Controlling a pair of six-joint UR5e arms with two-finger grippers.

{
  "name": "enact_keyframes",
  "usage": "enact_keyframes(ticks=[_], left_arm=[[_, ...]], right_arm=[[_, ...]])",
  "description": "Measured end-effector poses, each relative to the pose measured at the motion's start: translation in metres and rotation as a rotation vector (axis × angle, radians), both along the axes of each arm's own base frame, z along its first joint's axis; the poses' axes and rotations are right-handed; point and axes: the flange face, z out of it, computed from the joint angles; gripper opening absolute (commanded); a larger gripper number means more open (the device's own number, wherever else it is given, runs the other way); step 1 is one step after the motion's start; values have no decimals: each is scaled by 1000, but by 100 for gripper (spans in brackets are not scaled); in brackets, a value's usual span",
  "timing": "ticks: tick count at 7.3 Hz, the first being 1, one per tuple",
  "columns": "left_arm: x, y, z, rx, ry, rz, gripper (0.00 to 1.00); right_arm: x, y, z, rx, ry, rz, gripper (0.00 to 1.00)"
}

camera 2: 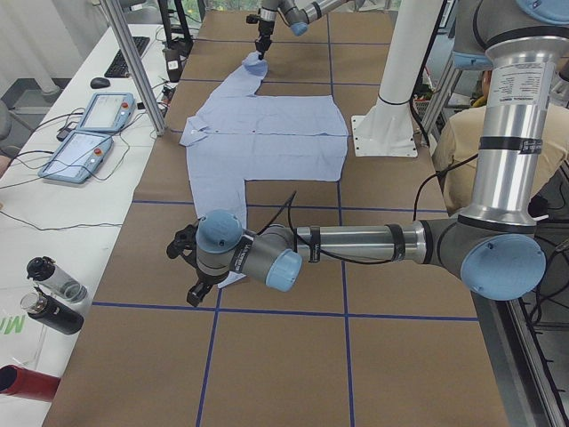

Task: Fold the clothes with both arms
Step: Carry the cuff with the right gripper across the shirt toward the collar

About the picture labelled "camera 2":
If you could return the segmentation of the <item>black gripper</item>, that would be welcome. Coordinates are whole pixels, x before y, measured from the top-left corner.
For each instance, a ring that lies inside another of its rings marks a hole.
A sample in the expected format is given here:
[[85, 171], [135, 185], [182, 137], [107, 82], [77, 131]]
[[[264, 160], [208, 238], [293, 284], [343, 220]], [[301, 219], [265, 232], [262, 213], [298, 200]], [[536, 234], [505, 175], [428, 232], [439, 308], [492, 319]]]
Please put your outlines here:
[[187, 303], [193, 307], [198, 307], [204, 298], [211, 292], [212, 288], [216, 286], [218, 281], [213, 278], [200, 278], [187, 293]]
[[263, 59], [265, 53], [268, 51], [272, 40], [273, 22], [260, 20], [258, 23], [259, 37], [255, 41], [255, 47], [259, 54], [259, 58]]

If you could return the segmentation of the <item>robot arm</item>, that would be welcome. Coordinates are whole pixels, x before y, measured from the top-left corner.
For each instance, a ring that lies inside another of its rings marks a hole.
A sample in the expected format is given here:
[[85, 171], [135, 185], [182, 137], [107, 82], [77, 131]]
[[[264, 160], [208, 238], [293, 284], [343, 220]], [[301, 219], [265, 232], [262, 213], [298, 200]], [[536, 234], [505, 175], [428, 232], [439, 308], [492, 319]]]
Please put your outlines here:
[[308, 30], [310, 23], [321, 19], [343, 4], [345, 4], [343, 0], [322, 0], [311, 1], [305, 7], [299, 8], [293, 0], [262, 1], [258, 12], [246, 17], [248, 24], [258, 25], [259, 37], [255, 40], [255, 47], [259, 59], [264, 59], [265, 53], [271, 46], [277, 16], [282, 18], [295, 36], [301, 36]]
[[198, 219], [167, 249], [196, 270], [188, 302], [198, 305], [214, 286], [244, 276], [287, 291], [304, 262], [327, 259], [436, 265], [495, 301], [534, 289], [546, 258], [528, 205], [567, 156], [560, 137], [546, 129], [557, 115], [549, 106], [551, 80], [568, 48], [565, 1], [460, 3], [453, 60], [458, 69], [484, 71], [485, 105], [451, 117], [433, 155], [448, 218], [408, 226], [245, 227], [247, 181], [336, 181], [349, 143], [364, 157], [414, 152], [412, 85], [437, 24], [435, 1], [401, 4], [378, 100], [367, 114], [345, 122], [329, 96], [258, 94], [276, 20], [301, 35], [336, 6], [263, 2], [246, 19], [259, 30], [255, 51], [188, 119], [181, 144]]

